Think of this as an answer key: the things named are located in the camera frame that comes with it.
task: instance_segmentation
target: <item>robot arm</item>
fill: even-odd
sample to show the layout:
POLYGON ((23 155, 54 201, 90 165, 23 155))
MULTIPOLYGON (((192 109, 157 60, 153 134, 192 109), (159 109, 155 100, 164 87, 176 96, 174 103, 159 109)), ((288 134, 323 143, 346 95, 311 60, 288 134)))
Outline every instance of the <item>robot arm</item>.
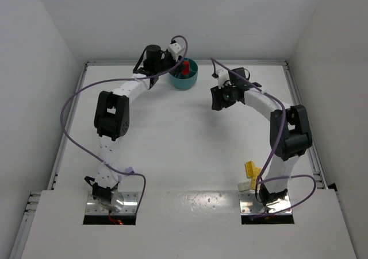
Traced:
MULTIPOLYGON (((233 71, 246 78, 244 68, 233 69, 233 71)), ((252 107, 270 121, 270 144, 273 146, 281 125, 281 106, 223 69, 218 70, 213 77, 218 79, 218 86, 211 88, 212 110, 219 111, 234 105, 237 101, 252 107)), ((284 106, 286 122, 265 180, 281 176, 290 177, 299 157, 312 146, 312 134, 305 107, 290 106, 286 103, 284 106), (289 130, 288 124, 294 125, 295 128, 289 130)), ((288 179, 262 184, 259 191, 262 203, 265 205, 279 198, 283 199, 288 191, 287 184, 288 179)))
MULTIPOLYGON (((173 41, 165 51, 158 45, 145 48, 133 69, 134 74, 145 76, 164 72, 181 59, 184 47, 173 41)), ((185 68, 179 65, 172 73, 177 74, 185 68)), ((102 91, 99 94, 94 118, 94 126, 99 135, 100 157, 105 163, 116 170, 121 170, 119 159, 122 151, 122 139, 129 129, 129 105, 144 91, 149 90, 157 82, 158 77, 150 80, 131 80, 112 91, 102 91)), ((112 201, 112 191, 118 188, 121 175, 101 164, 95 178, 85 177, 92 186, 92 194, 102 203, 109 205, 112 201)))

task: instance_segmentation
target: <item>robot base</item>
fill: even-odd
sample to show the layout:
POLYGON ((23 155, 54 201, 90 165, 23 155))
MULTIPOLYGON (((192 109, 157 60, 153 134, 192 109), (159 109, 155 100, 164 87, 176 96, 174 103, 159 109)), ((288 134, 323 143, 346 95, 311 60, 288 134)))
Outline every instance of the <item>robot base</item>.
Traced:
POLYGON ((272 215, 265 218, 260 217, 262 214, 266 215, 267 213, 277 212, 284 208, 290 207, 291 204, 289 194, 286 194, 284 200, 278 200, 263 206, 263 204, 256 200, 254 190, 248 190, 239 193, 239 203, 242 225, 294 224, 294 218, 291 209, 277 215, 272 215))
POLYGON ((92 193, 88 195, 84 225, 115 225, 109 219, 111 210, 111 219, 121 221, 122 225, 135 225, 135 212, 138 205, 139 193, 137 192, 119 192, 118 198, 114 198, 114 206, 104 205, 97 199, 94 199, 92 193))

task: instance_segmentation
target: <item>white platform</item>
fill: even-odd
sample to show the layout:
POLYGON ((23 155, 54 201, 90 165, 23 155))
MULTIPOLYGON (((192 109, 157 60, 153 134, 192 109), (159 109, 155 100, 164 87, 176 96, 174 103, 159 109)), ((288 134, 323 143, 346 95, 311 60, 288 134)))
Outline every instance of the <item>white platform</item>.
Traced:
MULTIPOLYGON (((281 66, 247 68, 252 81, 292 103, 281 66)), ((83 85, 128 78, 131 70, 89 66, 83 85)), ((211 66, 200 66, 188 91, 164 76, 131 105, 121 162, 147 177, 136 226, 82 225, 90 191, 83 178, 95 176, 98 162, 68 142, 55 190, 41 196, 22 258, 355 258, 333 191, 317 190, 296 208, 295 225, 241 225, 236 185, 246 179, 246 161, 261 167, 270 152, 269 123, 241 103, 212 111, 211 74, 211 66)), ((70 133, 95 153, 98 94, 120 84, 93 87, 79 98, 70 133)), ((300 173, 312 173, 307 156, 294 169, 300 173)), ((141 186, 139 177, 126 179, 128 190, 141 186)), ((311 188, 307 179, 290 181, 292 203, 311 188)))

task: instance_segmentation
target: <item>purple cable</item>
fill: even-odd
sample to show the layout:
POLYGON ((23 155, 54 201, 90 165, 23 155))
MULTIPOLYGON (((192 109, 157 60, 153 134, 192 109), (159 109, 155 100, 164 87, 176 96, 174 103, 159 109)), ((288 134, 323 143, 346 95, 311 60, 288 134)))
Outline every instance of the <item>purple cable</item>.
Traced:
POLYGON ((174 39, 176 38, 181 38, 183 39, 183 41, 185 42, 185 51, 184 51, 184 54, 183 54, 183 57, 180 59, 179 62, 176 63, 176 65, 174 65, 172 68, 168 69, 167 71, 164 71, 164 72, 161 72, 159 74, 156 74, 156 75, 152 75, 152 76, 146 76, 146 77, 141 77, 141 78, 119 78, 119 79, 108 79, 108 80, 102 80, 102 81, 98 81, 98 82, 95 82, 95 83, 92 83, 92 84, 89 84, 88 86, 86 87, 83 87, 81 89, 79 89, 77 92, 75 92, 72 96, 70 96, 63 108, 62 108, 62 111, 60 113, 60 125, 62 127, 62 130, 63 130, 63 133, 65 134, 65 136, 74 144, 76 145, 77 147, 81 148, 83 151, 85 151, 86 153, 90 154, 91 156, 93 156, 95 159, 99 160, 101 163, 103 163, 106 167, 108 167, 110 170, 114 171, 115 173, 118 173, 118 174, 121 174, 121 175, 125 175, 125 176, 138 176, 138 177, 142 177, 143 178, 143 188, 142 188, 142 194, 140 195, 140 198, 139 198, 139 201, 138 201, 138 204, 137 204, 137 209, 136 209, 136 213, 135 215, 137 215, 138 213, 138 209, 140 207, 140 204, 141 204, 141 201, 142 201, 142 198, 143 198, 143 195, 144 195, 144 191, 145 191, 145 185, 146 185, 146 179, 145 179, 145 176, 143 174, 140 174, 140 173, 126 173, 126 172, 121 172, 119 170, 116 170, 115 168, 113 168, 110 164, 107 164, 103 161, 103 159, 101 159, 99 156, 97 156, 95 153, 91 152, 90 150, 88 150, 87 148, 85 148, 84 146, 82 146, 81 144, 77 143, 69 134, 68 132, 66 131, 65 129, 65 124, 64 124, 64 112, 65 112, 65 109, 67 108, 68 104, 78 95, 80 94, 82 91, 90 88, 90 87, 93 87, 93 86, 96 86, 96 85, 99 85, 99 84, 103 84, 103 83, 108 83, 108 82, 116 82, 116 81, 135 81, 135 80, 145 80, 145 79, 151 79, 151 78, 156 78, 156 77, 159 77, 159 76, 162 76, 164 74, 167 74, 173 70, 175 70, 177 67, 179 67, 179 65, 184 61, 184 58, 188 52, 188 42, 187 42, 187 39, 184 37, 184 36, 181 36, 181 35, 176 35, 174 36, 171 41, 174 41, 174 39))
MULTIPOLYGON (((214 58, 211 58, 211 61, 212 61, 212 64, 213 64, 213 69, 214 69, 214 73, 216 73, 216 65, 215 64, 218 64, 219 66, 221 66, 222 68, 224 68, 225 70, 227 70, 228 72, 230 72, 231 74, 235 75, 236 77, 240 78, 241 80, 243 80, 244 82, 246 82, 248 85, 252 86, 253 88, 255 88, 256 90, 258 90, 259 92, 263 92, 261 88, 257 87, 256 85, 252 84, 249 80, 243 78, 242 76, 240 76, 239 74, 233 72, 231 69, 229 69, 228 67, 224 66, 223 64, 221 64, 220 62, 218 62, 217 60, 215 60, 214 58)), ((257 180, 256 180, 256 184, 260 184, 260 179, 262 177, 262 175, 264 174, 264 172, 266 171, 267 167, 269 166, 269 163, 270 161, 272 160, 272 157, 273 155, 275 154, 275 151, 277 149, 277 146, 280 142, 280 139, 281 139, 281 135, 282 135, 282 131, 283 131, 283 126, 286 122, 286 109, 283 105, 283 103, 277 99, 276 97, 264 92, 263 93, 265 96, 267 96, 268 98, 276 101, 280 106, 281 106, 281 109, 282 109, 282 119, 281 119, 281 124, 280 124, 280 129, 278 131, 278 134, 277 134, 277 138, 275 140, 275 143, 274 143, 274 146, 272 147, 272 150, 271 150, 271 153, 269 155, 269 157, 267 158, 259 176, 257 177, 257 180)), ((298 206, 299 204, 302 204, 303 202, 305 202, 306 200, 308 200, 315 192, 316 188, 317 188, 317 183, 316 183, 316 180, 314 177, 312 176, 309 176, 309 175, 295 175, 295 176, 291 176, 292 179, 296 179, 298 177, 308 177, 310 179, 313 180, 313 183, 314 183, 314 186, 313 186, 313 190, 312 192, 310 192, 310 194, 303 200, 301 200, 300 202, 286 208, 286 209, 283 209, 283 210, 280 210, 280 211, 277 211, 277 212, 273 212, 273 213, 269 213, 269 214, 260 214, 260 215, 256 215, 254 216, 254 218, 260 218, 260 217, 268 217, 268 216, 272 216, 272 215, 275 215, 275 214, 278 214, 278 213, 281 213, 281 212, 284 212, 286 210, 289 210, 289 209, 292 209, 296 206, 298 206)), ((287 176, 281 176, 281 177, 272 177, 272 178, 269 178, 267 180, 262 180, 262 184, 263 183, 267 183, 268 181, 273 181, 273 180, 283 180, 283 179, 289 179, 289 177, 287 176)))

